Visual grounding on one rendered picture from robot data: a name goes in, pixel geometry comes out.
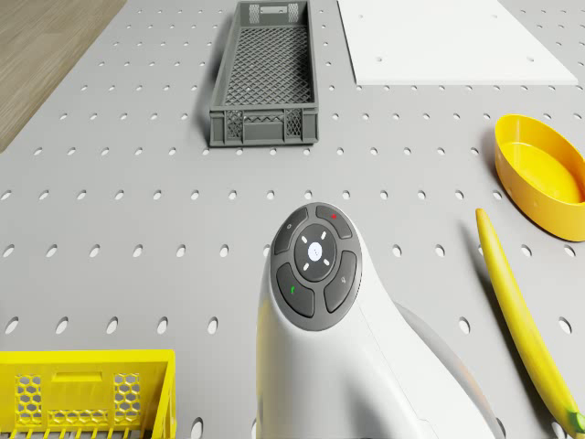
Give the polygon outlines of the dark grey basket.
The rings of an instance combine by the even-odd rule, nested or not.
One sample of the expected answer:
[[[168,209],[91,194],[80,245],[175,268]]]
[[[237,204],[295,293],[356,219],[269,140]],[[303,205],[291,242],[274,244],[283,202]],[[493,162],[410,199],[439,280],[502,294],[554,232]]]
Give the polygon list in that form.
[[[308,0],[238,2],[211,97],[210,146],[317,143],[311,27]]]

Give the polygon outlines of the white board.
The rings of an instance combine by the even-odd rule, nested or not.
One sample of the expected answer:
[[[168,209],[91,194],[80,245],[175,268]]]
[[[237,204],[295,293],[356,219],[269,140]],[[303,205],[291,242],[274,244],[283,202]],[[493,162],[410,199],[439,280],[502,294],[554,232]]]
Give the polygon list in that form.
[[[359,85],[575,85],[498,0],[338,0]]]

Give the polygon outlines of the banana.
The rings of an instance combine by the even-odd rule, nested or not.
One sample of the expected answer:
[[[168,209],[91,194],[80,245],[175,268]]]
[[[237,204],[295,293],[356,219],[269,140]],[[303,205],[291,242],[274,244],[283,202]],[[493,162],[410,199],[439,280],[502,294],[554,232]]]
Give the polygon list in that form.
[[[508,330],[538,395],[556,422],[573,439],[585,439],[585,415],[527,307],[494,226],[483,209],[475,211],[484,261]]]

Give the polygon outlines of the yellow bowl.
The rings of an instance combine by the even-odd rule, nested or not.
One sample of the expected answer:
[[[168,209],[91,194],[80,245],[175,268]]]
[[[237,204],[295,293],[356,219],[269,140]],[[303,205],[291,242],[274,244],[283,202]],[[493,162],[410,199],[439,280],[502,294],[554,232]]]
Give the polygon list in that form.
[[[563,135],[506,114],[495,124],[495,168],[506,193],[540,228],[585,241],[585,157]]]

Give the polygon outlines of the yellow basket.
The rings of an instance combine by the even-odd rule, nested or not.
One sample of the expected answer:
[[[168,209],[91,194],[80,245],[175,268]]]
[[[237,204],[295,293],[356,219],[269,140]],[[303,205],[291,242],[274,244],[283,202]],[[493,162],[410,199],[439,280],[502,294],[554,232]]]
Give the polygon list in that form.
[[[0,351],[0,434],[176,439],[171,349]]]

